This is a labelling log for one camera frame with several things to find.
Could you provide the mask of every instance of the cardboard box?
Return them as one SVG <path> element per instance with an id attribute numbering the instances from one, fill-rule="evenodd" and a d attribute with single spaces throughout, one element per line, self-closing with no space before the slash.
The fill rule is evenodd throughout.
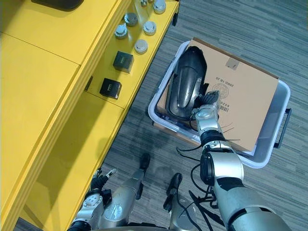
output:
<path id="1" fill-rule="evenodd" d="M 261 131 L 278 78 L 245 60 L 194 38 L 189 46 L 203 51 L 207 63 L 207 91 L 220 91 L 219 124 L 224 136 L 238 151 L 253 150 Z M 159 113 L 166 115 L 166 87 L 158 104 Z"/>

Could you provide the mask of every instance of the yellow shelf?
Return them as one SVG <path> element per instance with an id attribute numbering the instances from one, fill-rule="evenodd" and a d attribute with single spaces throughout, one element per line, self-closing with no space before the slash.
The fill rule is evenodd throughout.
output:
<path id="1" fill-rule="evenodd" d="M 82 93 L 32 188 L 21 213 L 24 219 L 45 231 L 68 228 L 122 113 L 122 108 Z"/>
<path id="2" fill-rule="evenodd" d="M 158 46 L 164 37 L 170 21 L 177 10 L 178 2 L 174 0 L 166 1 L 166 11 L 163 14 L 153 12 L 151 4 L 143 8 L 140 6 L 140 1 L 135 1 L 128 9 L 129 12 L 135 12 L 138 16 L 138 24 L 136 26 L 128 26 L 128 38 L 116 39 L 113 36 L 99 60 L 96 70 L 93 73 L 93 80 L 90 84 L 88 92 L 94 94 L 104 100 L 112 102 L 122 108 L 126 108 L 131 100 L 132 93 L 141 82 L 141 78 L 145 75 L 152 59 L 158 49 Z M 142 26 L 146 21 L 156 23 L 156 33 L 148 36 L 143 32 Z M 134 44 L 138 39 L 144 39 L 148 43 L 148 51 L 145 54 L 138 54 L 134 50 Z M 125 73 L 115 70 L 113 62 L 117 51 L 130 53 L 134 57 L 131 72 Z M 109 78 L 119 81 L 122 84 L 121 92 L 117 100 L 102 96 L 99 91 L 101 89 L 103 79 Z"/>
<path id="3" fill-rule="evenodd" d="M 153 13 L 149 6 L 145 9 L 139 5 L 140 1 L 135 0 L 128 11 L 137 11 L 141 22 L 148 19 L 155 21 L 158 25 L 156 34 L 147 37 L 137 26 L 135 30 L 129 28 L 129 41 L 111 38 L 88 91 L 82 93 L 21 213 L 22 218 L 44 230 L 66 230 L 73 220 L 91 177 L 103 162 L 178 9 L 178 2 L 173 0 L 167 1 L 167 9 L 162 15 Z M 148 41 L 146 54 L 134 53 L 132 46 L 137 38 Z M 115 71 L 112 67 L 114 56 L 121 49 L 134 55 L 130 74 Z M 118 100 L 98 93 L 104 76 L 122 83 Z"/>
<path id="4" fill-rule="evenodd" d="M 26 200 L 24 186 L 31 183 L 27 174 L 36 171 L 43 158 L 33 148 L 55 115 L 55 107 L 79 65 L 11 36 L 0 36 L 1 224 L 6 228 L 4 222 L 14 215 L 16 222 L 19 212 L 14 213 L 14 209 L 18 210 Z"/>
<path id="5" fill-rule="evenodd" d="M 1 228 L 13 230 L 129 0 L 1 1 Z"/>

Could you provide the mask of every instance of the gray carpet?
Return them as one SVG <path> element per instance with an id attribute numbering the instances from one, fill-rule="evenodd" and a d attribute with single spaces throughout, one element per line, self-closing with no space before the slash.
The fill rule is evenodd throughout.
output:
<path id="1" fill-rule="evenodd" d="M 170 26 L 130 111 L 103 163 L 103 171 L 119 171 L 107 183 L 113 191 L 138 168 L 139 157 L 152 159 L 144 180 L 142 198 L 130 221 L 168 227 L 163 210 L 165 190 L 174 173 L 183 174 L 180 192 L 198 195 L 189 173 L 196 164 L 179 157 L 184 142 L 152 127 L 146 111 L 179 45 L 198 37 L 240 56 L 280 77 L 291 89 L 293 109 L 282 147 L 274 150 L 263 169 L 245 167 L 246 186 L 255 189 L 294 231 L 308 229 L 308 31 L 307 1 L 205 1 L 181 0 L 176 27 Z M 192 152 L 199 157 L 200 151 Z M 207 230 L 205 222 L 198 223 Z M 225 230 L 212 222 L 214 230 Z M 31 230 L 20 219 L 16 231 Z"/>

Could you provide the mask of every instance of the yellow cabinet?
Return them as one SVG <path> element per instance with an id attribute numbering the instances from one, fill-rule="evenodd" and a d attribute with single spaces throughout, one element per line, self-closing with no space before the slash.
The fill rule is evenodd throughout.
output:
<path id="1" fill-rule="evenodd" d="M 1 223 L 13 219 L 44 158 L 35 152 L 79 65 L 1 34 Z"/>
<path id="2" fill-rule="evenodd" d="M 117 132 L 123 109 L 82 93 L 28 197 L 22 217 L 66 230 Z"/>

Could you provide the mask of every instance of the black cable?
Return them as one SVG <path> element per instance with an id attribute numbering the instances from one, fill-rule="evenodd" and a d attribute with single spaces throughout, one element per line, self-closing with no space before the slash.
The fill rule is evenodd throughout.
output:
<path id="1" fill-rule="evenodd" d="M 181 206 L 181 208 L 184 209 L 184 211 L 186 212 L 186 215 L 187 215 L 188 220 L 198 229 L 198 231 L 202 231 L 202 229 L 200 228 L 200 226 L 199 226 L 197 223 L 195 223 L 195 222 L 193 221 L 193 219 L 192 219 L 191 216 L 189 215 L 189 212 L 187 211 L 187 209 L 185 208 L 185 206 L 182 205 L 182 204 L 180 203 L 180 201 L 179 201 L 179 193 L 177 193 L 175 196 L 177 197 L 177 201 L 178 201 L 179 206 Z"/>
<path id="2" fill-rule="evenodd" d="M 192 126 L 192 118 L 193 118 L 193 115 L 194 115 L 194 114 L 192 114 L 191 117 L 189 118 L 189 126 L 191 127 L 192 130 L 198 131 L 198 130 L 194 129 L 193 126 Z"/>
<path id="3" fill-rule="evenodd" d="M 204 192 L 204 193 L 208 193 L 208 192 L 206 192 L 204 189 L 202 189 L 199 185 L 197 185 L 197 183 L 194 181 L 194 179 L 193 179 L 193 171 L 196 169 L 196 168 L 198 168 L 200 166 L 200 164 L 197 164 L 195 167 L 193 167 L 192 169 L 191 169 L 191 180 L 192 180 L 192 183 L 194 184 L 194 186 L 196 186 L 197 187 L 197 189 L 199 189 L 200 191 L 202 191 L 202 192 Z"/>
<path id="4" fill-rule="evenodd" d="M 192 157 L 187 156 L 187 155 L 183 155 L 181 152 L 190 152 L 190 151 L 197 150 L 197 149 L 199 149 L 201 147 L 202 147 L 202 145 L 200 144 L 198 147 L 195 147 L 195 148 L 192 148 L 192 149 L 180 149 L 179 147 L 176 147 L 176 150 L 177 150 L 178 154 L 180 154 L 181 156 L 183 156 L 185 158 L 188 158 L 188 159 L 191 159 L 191 160 L 195 160 L 195 161 L 200 162 L 200 160 L 192 158 Z"/>
<path id="5" fill-rule="evenodd" d="M 216 201 L 216 199 L 210 201 L 210 206 L 211 206 L 211 208 L 213 208 L 213 209 L 217 209 L 217 208 L 218 208 L 218 205 L 213 205 L 213 202 L 215 202 L 215 201 Z"/>
<path id="6" fill-rule="evenodd" d="M 208 218 L 207 218 L 207 216 L 205 215 L 205 213 L 202 211 L 202 208 L 200 208 L 200 204 L 196 201 L 196 199 L 195 199 L 195 195 L 192 193 L 192 191 L 188 191 L 189 192 L 189 195 L 191 196 L 191 198 L 192 198 L 192 200 L 194 201 L 194 203 L 196 204 L 196 206 L 198 207 L 198 209 L 199 209 L 199 211 L 201 212 L 201 215 L 203 216 L 203 218 L 204 218 L 204 220 L 205 220 L 205 222 L 206 222 L 206 224 L 207 224 L 207 226 L 208 226 L 208 229 L 210 230 L 210 231 L 214 231 L 213 230 L 213 228 L 212 228 L 212 226 L 211 226 L 211 224 L 210 224 L 210 222 L 209 222 L 209 220 L 208 220 Z"/>
<path id="7" fill-rule="evenodd" d="M 200 203 L 203 203 L 203 202 L 210 202 L 210 203 L 211 203 L 211 202 L 213 201 L 213 200 L 207 201 L 207 199 L 212 198 L 212 197 L 207 197 L 209 188 L 210 188 L 210 186 L 207 187 L 205 197 L 199 198 Z M 192 204 L 194 204 L 194 201 L 191 202 L 188 206 L 186 206 L 186 209 L 188 209 Z"/>
<path id="8" fill-rule="evenodd" d="M 205 218 L 205 221 L 206 221 L 206 218 L 207 218 L 206 215 L 208 215 L 213 221 L 215 221 L 219 225 L 225 226 L 225 224 L 223 223 L 223 221 L 220 219 L 220 217 L 217 214 L 212 213 L 211 211 L 207 210 L 206 208 L 204 208 L 200 205 L 199 198 L 197 198 L 192 193 L 192 191 L 190 191 L 190 190 L 189 190 L 189 195 L 191 196 L 192 200 L 195 202 L 195 204 L 198 207 L 199 211 L 201 212 L 202 216 Z"/>

